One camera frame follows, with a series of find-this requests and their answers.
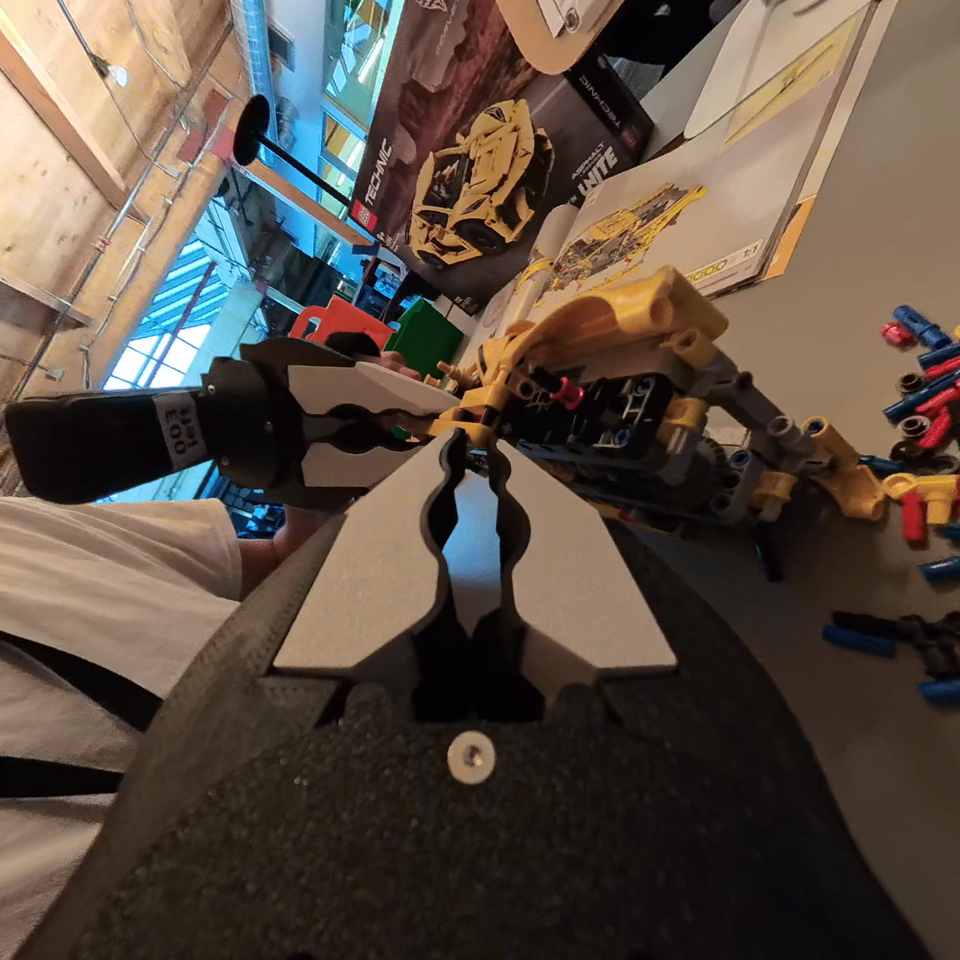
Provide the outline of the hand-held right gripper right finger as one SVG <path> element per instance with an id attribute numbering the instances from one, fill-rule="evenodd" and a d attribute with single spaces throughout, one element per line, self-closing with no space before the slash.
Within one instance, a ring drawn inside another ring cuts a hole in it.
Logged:
<path id="1" fill-rule="evenodd" d="M 677 655 L 601 514 L 503 440 L 488 453 L 498 608 L 474 633 L 474 707 L 536 722 L 567 688 L 668 676 Z"/>

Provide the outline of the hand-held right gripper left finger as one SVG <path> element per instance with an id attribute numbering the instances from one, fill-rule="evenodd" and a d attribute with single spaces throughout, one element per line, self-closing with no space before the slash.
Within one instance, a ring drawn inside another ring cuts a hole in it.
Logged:
<path id="1" fill-rule="evenodd" d="M 358 686 L 383 689 L 417 722 L 471 715 L 468 642 L 443 549 L 458 522 L 467 437 L 449 429 L 351 506 L 273 660 L 335 683 L 319 722 Z"/>

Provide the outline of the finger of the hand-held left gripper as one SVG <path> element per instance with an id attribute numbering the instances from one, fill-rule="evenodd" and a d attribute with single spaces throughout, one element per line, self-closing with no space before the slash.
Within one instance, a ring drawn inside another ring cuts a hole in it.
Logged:
<path id="1" fill-rule="evenodd" d="M 383 427 L 342 427 L 310 444 L 301 460 L 304 486 L 370 489 L 417 454 L 422 445 Z"/>
<path id="2" fill-rule="evenodd" d="M 314 417 L 330 415 L 346 406 L 371 415 L 400 412 L 436 419 L 457 403 L 445 390 L 366 362 L 354 366 L 292 365 L 287 367 L 287 380 L 299 408 Z"/>

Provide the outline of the yellow brick car model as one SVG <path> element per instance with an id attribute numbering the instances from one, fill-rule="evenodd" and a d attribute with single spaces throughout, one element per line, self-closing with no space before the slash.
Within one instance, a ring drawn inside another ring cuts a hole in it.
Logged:
<path id="1" fill-rule="evenodd" d="M 798 424 L 718 346 L 727 318 L 678 270 L 576 294 L 482 343 L 431 424 L 476 451 L 503 439 L 602 516 L 682 536 L 745 531 L 767 578 L 783 577 L 772 532 L 798 489 L 842 516 L 879 522 L 887 497 L 827 420 Z"/>

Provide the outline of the grey desk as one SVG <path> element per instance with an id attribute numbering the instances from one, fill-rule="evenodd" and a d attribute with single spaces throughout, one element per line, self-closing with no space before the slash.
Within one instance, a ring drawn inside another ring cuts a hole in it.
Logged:
<path id="1" fill-rule="evenodd" d="M 882 414 L 915 363 L 882 342 L 896 306 L 958 325 L 958 2 L 896 2 L 785 273 L 729 294 L 723 344 L 798 422 L 826 418 L 886 455 Z M 894 659 L 824 642 L 834 611 L 939 618 L 958 586 L 919 571 L 948 556 L 885 524 L 795 494 L 785 579 L 766 582 L 731 535 L 642 540 L 726 620 L 797 715 L 870 867 L 935 958 L 958 958 L 958 706 L 926 702 L 912 651 Z"/>

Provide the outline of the red box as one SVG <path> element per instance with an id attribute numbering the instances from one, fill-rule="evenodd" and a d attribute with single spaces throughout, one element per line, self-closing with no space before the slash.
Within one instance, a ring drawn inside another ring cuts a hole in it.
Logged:
<path id="1" fill-rule="evenodd" d="M 374 316 L 364 312 L 342 297 L 333 294 L 328 305 L 304 307 L 294 320 L 288 337 L 324 344 L 334 333 L 366 334 L 378 349 L 383 350 L 393 330 Z"/>

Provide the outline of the green box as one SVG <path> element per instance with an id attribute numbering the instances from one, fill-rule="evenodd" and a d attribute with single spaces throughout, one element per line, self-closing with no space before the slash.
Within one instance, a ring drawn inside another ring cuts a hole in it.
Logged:
<path id="1" fill-rule="evenodd" d="M 422 297 L 409 306 L 397 323 L 383 350 L 401 354 L 405 365 L 423 378 L 442 378 L 438 364 L 449 364 L 458 354 L 464 342 L 462 331 Z"/>

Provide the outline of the dark toy set box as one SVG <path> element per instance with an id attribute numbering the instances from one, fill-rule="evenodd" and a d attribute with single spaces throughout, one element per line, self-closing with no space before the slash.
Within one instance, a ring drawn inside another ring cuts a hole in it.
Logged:
<path id="1" fill-rule="evenodd" d="M 606 57 L 522 54 L 512 2 L 405 2 L 350 219 L 474 315 L 526 266 L 552 211 L 634 167 L 654 123 Z"/>

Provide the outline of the open instruction booklet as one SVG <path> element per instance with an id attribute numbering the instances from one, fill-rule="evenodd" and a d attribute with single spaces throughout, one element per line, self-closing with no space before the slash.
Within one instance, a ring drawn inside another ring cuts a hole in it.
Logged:
<path id="1" fill-rule="evenodd" d="M 871 14 L 847 18 L 687 140 L 746 3 L 642 101 L 654 108 L 656 154 L 594 186 L 576 217 L 567 207 L 550 214 L 532 263 L 486 307 L 481 339 L 666 266 L 707 297 L 786 270 L 851 117 L 841 122 L 838 102 Z"/>

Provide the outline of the large pile of brick pins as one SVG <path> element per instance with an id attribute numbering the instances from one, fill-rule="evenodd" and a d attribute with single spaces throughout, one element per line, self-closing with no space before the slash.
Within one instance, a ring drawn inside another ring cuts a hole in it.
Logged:
<path id="1" fill-rule="evenodd" d="M 949 333 L 909 305 L 894 308 L 880 330 L 901 352 L 921 349 L 918 369 L 898 378 L 897 400 L 883 417 L 898 432 L 887 457 L 860 454 L 822 419 L 802 428 L 825 461 L 819 484 L 843 516 L 878 522 L 889 504 L 910 548 L 937 535 L 958 545 L 958 330 Z M 928 619 L 918 614 L 882 618 L 837 610 L 822 627 L 825 642 L 861 654 L 894 659 L 910 650 L 923 679 L 919 696 L 934 707 L 958 707 L 958 611 Z"/>

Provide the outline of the white document stand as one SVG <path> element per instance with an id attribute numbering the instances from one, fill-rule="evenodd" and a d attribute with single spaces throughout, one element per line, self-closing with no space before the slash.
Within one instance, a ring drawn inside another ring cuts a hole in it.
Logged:
<path id="1" fill-rule="evenodd" d="M 623 1 L 496 1 L 517 48 L 534 69 L 559 75 L 594 44 Z"/>

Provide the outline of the black pedestal table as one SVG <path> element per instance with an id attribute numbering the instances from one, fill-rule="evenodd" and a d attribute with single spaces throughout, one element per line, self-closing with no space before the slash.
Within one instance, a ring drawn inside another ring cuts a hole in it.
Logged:
<path id="1" fill-rule="evenodd" d="M 272 118 L 272 110 L 268 98 L 263 94 L 252 96 L 239 117 L 234 131 L 232 154 L 234 162 L 240 167 L 248 168 L 259 158 L 261 148 L 286 162 L 291 168 L 304 175 L 306 179 L 325 194 L 332 197 L 339 204 L 348 207 L 349 197 L 322 179 L 316 172 L 295 159 L 287 150 L 271 140 L 267 133 Z"/>

